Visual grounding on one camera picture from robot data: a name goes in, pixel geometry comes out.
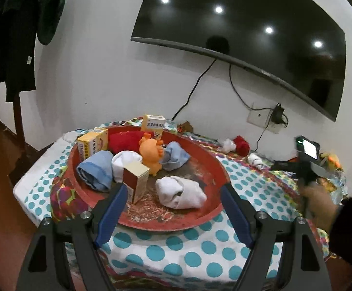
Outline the person right hand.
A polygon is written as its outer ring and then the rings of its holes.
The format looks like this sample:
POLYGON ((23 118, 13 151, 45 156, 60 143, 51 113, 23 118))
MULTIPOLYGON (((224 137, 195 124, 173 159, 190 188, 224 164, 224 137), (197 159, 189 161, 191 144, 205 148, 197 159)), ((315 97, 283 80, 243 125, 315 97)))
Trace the person right hand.
POLYGON ((333 203, 329 193, 318 183, 298 186, 298 190, 307 200, 307 209, 313 216, 314 225, 329 234, 339 213, 339 205, 333 203))

